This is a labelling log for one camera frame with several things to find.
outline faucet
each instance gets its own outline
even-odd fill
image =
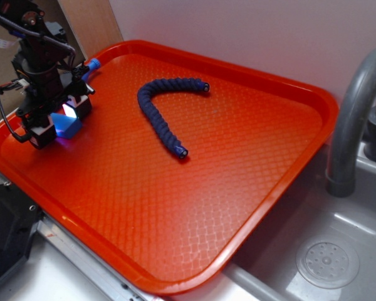
[[[340,107],[330,146],[326,190],[333,196],[346,197],[355,190],[355,163],[365,129],[365,155],[376,161],[376,49],[362,61]]]

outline sink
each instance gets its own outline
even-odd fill
[[[324,146],[235,254],[262,300],[376,301],[376,163],[347,198],[325,191]]]

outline drain cover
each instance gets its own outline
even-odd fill
[[[321,288],[340,288],[358,274],[357,252],[335,236],[314,236],[305,241],[296,254],[301,275]]]

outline plastic tray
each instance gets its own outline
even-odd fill
[[[167,295],[215,275],[330,135],[336,101],[292,80],[144,41],[96,56],[93,110],[43,150],[0,125],[0,171],[134,285]],[[137,102],[156,78],[208,95],[154,98],[189,149],[161,144]],[[19,120],[11,123],[19,127]]]

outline blue rope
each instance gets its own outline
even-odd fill
[[[152,103],[151,98],[162,92],[193,91],[208,92],[210,86],[199,78],[175,78],[154,80],[144,85],[138,91],[138,103],[146,117],[149,119],[156,134],[168,150],[179,159],[188,155],[188,150],[181,145],[181,141],[170,131],[169,125]]]

